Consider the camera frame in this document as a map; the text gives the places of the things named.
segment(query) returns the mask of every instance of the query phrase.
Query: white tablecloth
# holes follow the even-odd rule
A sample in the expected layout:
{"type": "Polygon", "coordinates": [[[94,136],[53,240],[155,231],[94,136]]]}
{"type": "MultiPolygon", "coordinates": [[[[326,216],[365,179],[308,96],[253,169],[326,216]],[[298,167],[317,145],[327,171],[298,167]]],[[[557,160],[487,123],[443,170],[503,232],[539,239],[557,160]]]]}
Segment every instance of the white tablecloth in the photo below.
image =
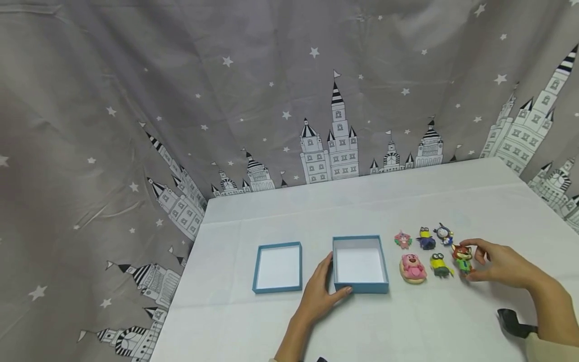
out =
{"type": "MultiPolygon", "coordinates": [[[[333,236],[370,234],[382,237],[390,293],[353,295],[336,308],[315,327],[306,362],[524,361],[496,310],[515,309],[536,323],[527,292],[431,272],[422,285],[402,280],[405,251],[393,236],[403,229],[416,237],[438,222],[457,242],[482,237],[512,246],[579,300],[577,234],[501,160],[473,160],[212,199],[152,361],[267,361],[301,292],[253,293],[258,246],[301,242],[305,286],[333,236]]],[[[410,251],[429,266],[433,251],[418,243],[410,251]]],[[[452,264],[448,248],[434,251],[452,264]]]]}

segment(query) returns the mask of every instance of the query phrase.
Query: gray curtain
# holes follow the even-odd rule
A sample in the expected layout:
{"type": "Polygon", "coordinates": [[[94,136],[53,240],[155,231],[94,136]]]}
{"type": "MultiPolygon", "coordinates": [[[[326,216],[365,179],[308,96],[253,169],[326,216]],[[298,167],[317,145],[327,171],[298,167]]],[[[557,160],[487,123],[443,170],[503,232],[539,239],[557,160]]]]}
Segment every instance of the gray curtain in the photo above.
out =
{"type": "Polygon", "coordinates": [[[498,156],[579,230],[578,3],[1,0],[4,359],[148,361],[212,197],[498,156]]]}

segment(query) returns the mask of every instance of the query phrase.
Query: hand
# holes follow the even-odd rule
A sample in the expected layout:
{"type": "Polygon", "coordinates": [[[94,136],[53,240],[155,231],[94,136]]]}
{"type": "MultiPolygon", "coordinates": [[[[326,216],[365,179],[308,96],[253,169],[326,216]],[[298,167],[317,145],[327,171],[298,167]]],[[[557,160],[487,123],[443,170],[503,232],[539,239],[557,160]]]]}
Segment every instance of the hand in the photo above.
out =
{"type": "Polygon", "coordinates": [[[460,245],[476,245],[474,258],[481,265],[486,265],[485,257],[492,262],[486,270],[476,270],[467,275],[469,281],[497,281],[510,287],[529,289],[536,283],[551,278],[510,246],[493,244],[482,239],[467,239],[460,245]]]}
{"type": "Polygon", "coordinates": [[[314,274],[307,282],[306,289],[303,292],[302,302],[295,312],[295,318],[308,325],[322,318],[332,309],[334,304],[352,292],[351,287],[346,287],[338,290],[334,294],[330,295],[328,293],[326,289],[326,277],[331,262],[332,253],[329,253],[328,256],[318,264],[316,271],[314,271],[314,274]]]}

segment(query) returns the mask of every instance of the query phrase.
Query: white star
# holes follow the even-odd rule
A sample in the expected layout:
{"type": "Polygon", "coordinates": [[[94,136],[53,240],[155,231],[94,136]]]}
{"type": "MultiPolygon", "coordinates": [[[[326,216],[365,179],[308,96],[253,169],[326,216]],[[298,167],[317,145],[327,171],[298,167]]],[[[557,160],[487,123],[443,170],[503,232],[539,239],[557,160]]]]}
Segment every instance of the white star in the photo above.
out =
{"type": "Polygon", "coordinates": [[[507,75],[506,74],[505,75],[497,74],[497,79],[494,80],[494,82],[497,82],[498,85],[500,85],[501,83],[506,82],[506,81],[507,81],[507,75]]]}
{"type": "Polygon", "coordinates": [[[107,107],[107,111],[109,111],[109,116],[116,117],[116,116],[115,116],[116,110],[112,109],[111,106],[108,106],[108,107],[107,107]]]}
{"type": "Polygon", "coordinates": [[[316,58],[316,55],[320,55],[319,52],[318,52],[318,48],[313,47],[313,48],[311,48],[311,49],[312,49],[312,51],[310,52],[310,55],[313,56],[314,59],[316,58]]]}
{"type": "Polygon", "coordinates": [[[103,300],[102,300],[101,307],[106,308],[106,307],[108,307],[108,306],[111,305],[111,304],[112,304],[112,303],[111,303],[111,299],[110,299],[110,298],[108,298],[108,299],[103,299],[103,300]]]}
{"type": "Polygon", "coordinates": [[[477,15],[477,17],[483,12],[485,11],[485,6],[486,4],[483,5],[479,5],[477,11],[475,11],[474,13],[477,15]]]}
{"type": "Polygon", "coordinates": [[[231,60],[231,56],[225,58],[223,58],[223,65],[227,65],[228,68],[231,68],[231,64],[233,63],[233,60],[231,60]]]}
{"type": "Polygon", "coordinates": [[[46,288],[48,288],[48,286],[46,287],[37,286],[36,290],[28,293],[28,295],[32,295],[32,301],[34,302],[37,298],[44,297],[44,291],[46,290],[46,288]]]}

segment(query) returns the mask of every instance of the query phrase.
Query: black object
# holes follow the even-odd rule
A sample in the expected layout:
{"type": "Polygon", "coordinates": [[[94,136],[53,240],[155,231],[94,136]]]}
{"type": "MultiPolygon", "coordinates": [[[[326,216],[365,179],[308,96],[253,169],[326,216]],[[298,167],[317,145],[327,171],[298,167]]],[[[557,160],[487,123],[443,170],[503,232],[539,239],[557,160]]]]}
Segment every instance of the black object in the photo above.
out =
{"type": "Polygon", "coordinates": [[[501,327],[515,337],[527,338],[530,333],[537,333],[538,331],[537,326],[519,323],[516,312],[512,309],[502,308],[497,310],[497,313],[501,327]]]}

